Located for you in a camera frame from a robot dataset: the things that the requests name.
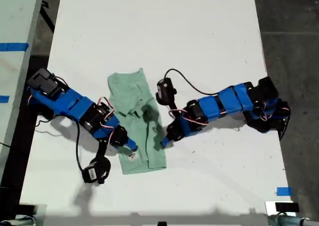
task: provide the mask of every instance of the wire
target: wire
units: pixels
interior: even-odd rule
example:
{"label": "wire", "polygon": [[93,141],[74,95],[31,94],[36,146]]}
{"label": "wire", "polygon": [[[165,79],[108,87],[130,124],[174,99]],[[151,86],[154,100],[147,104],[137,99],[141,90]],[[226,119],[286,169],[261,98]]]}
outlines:
{"label": "wire", "polygon": [[4,145],[4,146],[6,146],[6,147],[11,148],[11,146],[9,146],[9,145],[7,145],[7,144],[4,144],[4,143],[2,143],[2,142],[0,142],[0,144],[1,144],[1,145]]}
{"label": "wire", "polygon": [[66,86],[69,86],[63,78],[57,76],[54,76],[54,78],[60,79]]}
{"label": "wire", "polygon": [[[171,112],[174,112],[174,111],[188,113],[188,112],[187,112],[186,110],[184,110],[184,109],[172,109],[172,110],[169,110],[169,111],[168,111],[168,114],[169,114],[171,117],[174,117],[173,115],[170,114]],[[198,122],[198,121],[195,121],[195,120],[192,120],[192,119],[183,117],[183,116],[182,116],[182,118],[185,119],[185,120],[187,120],[187,121],[190,121],[190,122],[199,124],[199,125],[208,125],[208,123],[201,123],[201,122]]]}
{"label": "wire", "polygon": [[50,119],[50,120],[39,120],[38,124],[35,125],[34,128],[37,128],[38,126],[40,126],[40,123],[41,123],[41,122],[43,122],[43,123],[48,123],[48,122],[52,121],[52,120],[55,119],[57,116],[59,116],[59,115],[54,116],[54,117],[53,117],[52,119]]}
{"label": "wire", "polygon": [[290,115],[291,115],[291,111],[290,111],[289,108],[282,108],[282,109],[288,110],[288,111],[289,111],[289,116],[288,116],[288,118],[287,118],[287,121],[286,121],[286,125],[285,125],[284,130],[283,130],[283,132],[281,133],[281,135],[279,136],[279,140],[281,140],[281,139],[283,138],[284,134],[286,133],[287,126],[288,126],[288,123],[289,123],[289,120],[290,120]]}
{"label": "wire", "polygon": [[111,141],[111,137],[112,137],[112,135],[113,135],[113,132],[114,132],[114,131],[112,131],[111,134],[110,134],[109,141],[108,141],[108,145],[110,144],[110,141]]}
{"label": "wire", "polygon": [[105,99],[106,102],[108,103],[108,105],[109,105],[111,108],[114,109],[114,107],[112,106],[112,104],[110,103],[110,101],[109,101],[106,97],[100,97],[99,100],[98,100],[97,105],[101,104],[101,100],[102,100],[102,99]]}
{"label": "wire", "polygon": [[104,117],[104,121],[107,120],[108,116],[111,115],[112,113],[115,112],[115,109],[111,110],[105,117]]}
{"label": "wire", "polygon": [[194,85],[192,83],[190,83],[190,81],[183,75],[183,73],[181,73],[179,70],[175,69],[175,68],[171,68],[171,69],[168,69],[167,72],[165,73],[164,75],[164,78],[166,78],[167,74],[170,72],[170,71],[175,71],[175,72],[178,72],[184,79],[185,81],[187,81],[188,84],[190,84],[190,86],[192,88],[194,88],[196,91],[198,91],[199,93],[202,93],[204,95],[209,95],[209,96],[216,96],[218,95],[218,93],[204,93],[202,91],[200,91],[199,89],[197,89],[196,87],[194,87]]}
{"label": "wire", "polygon": [[100,125],[101,125],[101,127],[103,127],[103,128],[114,129],[114,127],[108,126],[108,125],[103,125],[101,122],[100,122]]}
{"label": "wire", "polygon": [[76,127],[78,129],[78,132],[77,132],[77,135],[76,135],[76,143],[75,143],[76,162],[78,164],[78,167],[79,167],[80,171],[83,172],[83,168],[82,168],[80,160],[79,160],[80,124],[79,124],[79,121],[75,117],[73,117],[71,115],[65,115],[65,116],[67,118],[69,118],[70,120],[75,121]]}
{"label": "wire", "polygon": [[79,124],[79,121],[75,117],[73,117],[71,115],[64,115],[64,114],[55,115],[50,120],[47,120],[47,121],[40,120],[39,123],[35,127],[38,127],[41,122],[43,122],[43,123],[50,122],[53,119],[55,119],[56,117],[58,117],[58,116],[65,116],[66,118],[69,118],[70,120],[72,120],[72,121],[74,121],[76,123],[76,127],[77,127],[77,135],[76,135],[76,143],[75,143],[76,162],[78,164],[78,167],[79,167],[80,171],[83,172],[83,168],[82,168],[80,160],[79,160],[80,124]]}
{"label": "wire", "polygon": [[28,103],[27,105],[29,105],[30,99],[32,98],[32,94],[30,95],[30,97],[28,98]]}

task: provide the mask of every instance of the gray floor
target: gray floor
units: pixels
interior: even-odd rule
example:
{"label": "gray floor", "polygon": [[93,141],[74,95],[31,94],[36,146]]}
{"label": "gray floor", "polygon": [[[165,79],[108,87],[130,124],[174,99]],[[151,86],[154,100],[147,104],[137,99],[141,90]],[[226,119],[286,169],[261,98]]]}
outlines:
{"label": "gray floor", "polygon": [[[47,11],[56,20],[59,0]],[[301,215],[319,221],[319,0],[256,0],[268,74],[292,117],[281,147]],[[49,55],[52,33],[40,17],[33,55]]]}

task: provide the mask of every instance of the green towel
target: green towel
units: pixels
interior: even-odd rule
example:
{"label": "green towel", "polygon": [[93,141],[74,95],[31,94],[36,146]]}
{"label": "green towel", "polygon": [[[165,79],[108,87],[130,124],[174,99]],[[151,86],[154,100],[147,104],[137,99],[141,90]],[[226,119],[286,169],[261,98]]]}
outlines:
{"label": "green towel", "polygon": [[160,144],[164,137],[160,113],[143,69],[129,74],[114,73],[108,77],[108,84],[115,115],[139,147],[134,153],[126,147],[119,148],[123,174],[166,168],[165,151]]}

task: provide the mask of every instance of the blue tape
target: blue tape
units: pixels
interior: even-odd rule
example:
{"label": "blue tape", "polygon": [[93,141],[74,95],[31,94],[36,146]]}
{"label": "blue tape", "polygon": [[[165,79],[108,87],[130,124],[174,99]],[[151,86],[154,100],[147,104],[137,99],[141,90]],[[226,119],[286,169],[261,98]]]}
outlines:
{"label": "blue tape", "polygon": [[28,47],[28,43],[0,43],[0,52],[25,52]]}
{"label": "blue tape", "polygon": [[291,196],[291,188],[290,187],[277,187],[277,196]]}
{"label": "blue tape", "polygon": [[0,103],[8,103],[9,96],[0,96]]}

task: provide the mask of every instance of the black cable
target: black cable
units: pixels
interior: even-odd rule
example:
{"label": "black cable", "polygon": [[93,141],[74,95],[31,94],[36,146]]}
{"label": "black cable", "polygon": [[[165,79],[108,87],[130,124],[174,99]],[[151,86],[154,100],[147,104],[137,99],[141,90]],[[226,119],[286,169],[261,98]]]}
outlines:
{"label": "black cable", "polygon": [[76,162],[78,163],[78,167],[79,167],[80,171],[83,172],[83,168],[81,167],[81,163],[80,163],[80,160],[79,160],[80,124],[79,124],[79,121],[75,117],[73,117],[71,115],[65,115],[65,117],[69,118],[70,120],[75,121],[76,126],[78,128],[78,133],[76,135],[76,143],[75,143]]}
{"label": "black cable", "polygon": [[52,22],[52,20],[50,19],[50,17],[48,16],[48,14],[46,13],[46,11],[44,10],[43,7],[49,8],[48,3],[42,2],[41,8],[40,8],[40,14],[41,14],[42,18],[44,19],[44,21],[46,22],[46,24],[51,29],[52,33],[54,33],[54,29],[55,29],[54,23]]}
{"label": "black cable", "polygon": [[50,120],[47,120],[47,121],[40,120],[39,123],[35,127],[39,126],[41,122],[43,122],[43,123],[50,122],[51,120],[55,119],[57,116],[65,116],[66,118],[69,118],[70,120],[72,120],[72,121],[74,121],[76,123],[77,130],[78,130],[77,131],[77,135],[76,135],[76,143],[75,143],[76,162],[78,164],[78,167],[79,167],[80,171],[83,172],[83,168],[82,168],[80,160],[79,160],[80,123],[75,117],[73,117],[71,115],[64,115],[64,114],[55,115]]}
{"label": "black cable", "polygon": [[281,133],[281,135],[279,137],[279,140],[281,140],[283,138],[284,134],[286,133],[289,120],[290,120],[290,114],[289,114],[289,117],[287,118],[287,122],[286,122],[285,128],[283,130],[283,133]]}
{"label": "black cable", "polygon": [[6,146],[6,147],[11,148],[11,146],[9,146],[9,145],[7,145],[7,144],[4,144],[4,143],[2,143],[2,142],[0,142],[0,144],[1,144],[1,145],[4,145],[4,146]]}
{"label": "black cable", "polygon": [[58,76],[54,76],[54,77],[57,79],[60,79],[66,86],[69,86],[63,78],[58,77]]}
{"label": "black cable", "polygon": [[184,79],[185,81],[187,81],[188,84],[191,85],[192,88],[194,88],[196,91],[198,91],[199,93],[202,93],[204,95],[209,95],[209,96],[216,96],[218,95],[218,93],[204,93],[202,91],[200,91],[199,89],[197,89],[196,87],[194,87],[194,85],[192,83],[190,83],[190,81],[183,75],[183,73],[181,73],[179,70],[175,69],[175,68],[171,68],[171,69],[168,69],[168,71],[165,73],[164,75],[164,78],[166,78],[167,74],[170,72],[170,71],[175,71],[175,72],[178,72]]}
{"label": "black cable", "polygon": [[38,124],[35,125],[34,128],[37,128],[38,126],[40,126],[40,123],[41,123],[41,122],[43,122],[43,123],[48,123],[48,122],[52,121],[54,118],[55,118],[55,116],[54,116],[52,119],[50,119],[50,120],[39,120]]}

